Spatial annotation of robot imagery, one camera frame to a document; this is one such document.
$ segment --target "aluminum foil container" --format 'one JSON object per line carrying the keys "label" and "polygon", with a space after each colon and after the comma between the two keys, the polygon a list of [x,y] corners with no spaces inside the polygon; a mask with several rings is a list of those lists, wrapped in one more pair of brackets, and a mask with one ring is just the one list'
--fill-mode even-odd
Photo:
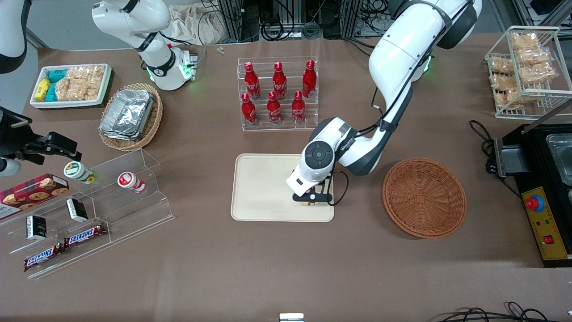
{"label": "aluminum foil container", "polygon": [[153,95],[148,91],[124,89],[113,99],[107,114],[101,120],[99,130],[109,138],[138,140],[152,105]]}

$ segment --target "red button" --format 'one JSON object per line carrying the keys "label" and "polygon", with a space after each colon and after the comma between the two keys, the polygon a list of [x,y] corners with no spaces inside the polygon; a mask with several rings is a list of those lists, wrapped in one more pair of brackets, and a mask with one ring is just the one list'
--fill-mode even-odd
{"label": "red button", "polygon": [[525,200],[525,205],[530,210],[536,210],[540,207],[540,202],[534,197],[528,197]]}

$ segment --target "yellow control panel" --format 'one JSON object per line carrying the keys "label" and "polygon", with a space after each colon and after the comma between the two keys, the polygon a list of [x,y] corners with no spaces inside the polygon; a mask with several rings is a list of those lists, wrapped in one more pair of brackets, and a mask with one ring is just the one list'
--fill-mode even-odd
{"label": "yellow control panel", "polygon": [[538,249],[545,261],[567,259],[566,248],[554,222],[544,189],[538,187],[522,194]]}

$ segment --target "wicker basket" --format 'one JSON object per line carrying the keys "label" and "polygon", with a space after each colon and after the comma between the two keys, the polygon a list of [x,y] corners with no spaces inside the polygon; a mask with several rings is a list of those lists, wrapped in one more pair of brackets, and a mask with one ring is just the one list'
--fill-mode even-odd
{"label": "wicker basket", "polygon": [[383,204],[403,230],[426,239],[454,233],[467,212],[463,186],[443,165],[411,158],[394,165],[382,186]]}
{"label": "wicker basket", "polygon": [[[134,89],[136,91],[144,89],[144,90],[148,91],[149,93],[153,94],[153,98],[154,98],[153,99],[153,106],[151,107],[152,110],[151,110],[151,113],[149,114],[149,118],[147,119],[147,124],[145,125],[145,129],[143,131],[143,136],[139,140],[127,141],[127,140],[112,139],[112,138],[108,138],[107,136],[103,135],[103,133],[100,132],[101,140],[103,140],[103,142],[105,143],[106,146],[108,146],[110,148],[118,149],[120,151],[126,151],[127,152],[127,151],[136,150],[138,148],[142,148],[142,147],[146,146],[147,144],[149,144],[149,142],[151,142],[151,140],[153,139],[153,137],[157,133],[157,130],[159,129],[159,123],[161,123],[161,118],[163,116],[163,102],[161,101],[161,97],[159,96],[159,93],[157,93],[157,90],[155,90],[153,87],[151,87],[148,84],[136,83],[136,84],[132,84],[132,85],[127,85],[127,86],[123,87],[122,89],[120,89],[119,91],[121,91],[123,89]],[[107,105],[105,106],[103,115],[101,116],[102,120],[104,119],[105,114],[109,110],[109,106],[111,105],[111,102],[113,101],[113,99],[115,99],[115,96],[117,96],[117,93],[119,93],[119,91],[117,91],[115,94],[113,94],[111,99],[109,99]]]}

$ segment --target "table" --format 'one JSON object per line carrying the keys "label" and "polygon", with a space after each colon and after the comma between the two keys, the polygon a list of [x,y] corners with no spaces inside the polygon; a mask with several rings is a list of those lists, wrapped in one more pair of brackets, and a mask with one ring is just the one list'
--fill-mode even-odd
{"label": "table", "polygon": [[[310,132],[243,133],[237,105],[239,57],[316,55],[320,119],[340,116],[370,125],[375,89],[367,57],[343,41],[313,40],[209,47],[197,80],[160,92],[165,105],[146,150],[161,163],[160,189],[177,217],[38,281],[0,249],[3,320],[276,321],[303,312],[307,321],[429,321],[479,306],[505,312],[504,301],[565,320],[572,295],[568,269],[541,268],[522,202],[484,170],[481,121],[493,136],[520,123],[498,120],[483,56],[499,34],[471,36],[453,50],[436,49],[426,75],[380,164],[350,177],[345,200],[329,223],[238,222],[230,216],[235,159],[242,153],[299,153]],[[134,50],[39,50],[39,65],[105,62],[112,91],[149,82]],[[378,95],[376,101],[383,103]],[[82,162],[119,156],[100,140],[101,109],[42,112],[27,106],[36,133],[57,131],[78,142]],[[467,218],[452,236],[423,240],[401,231],[380,197],[389,168],[410,157],[448,167],[464,186]],[[9,187],[45,172],[60,173],[63,157],[2,178]],[[344,181],[338,180],[341,191]]]}

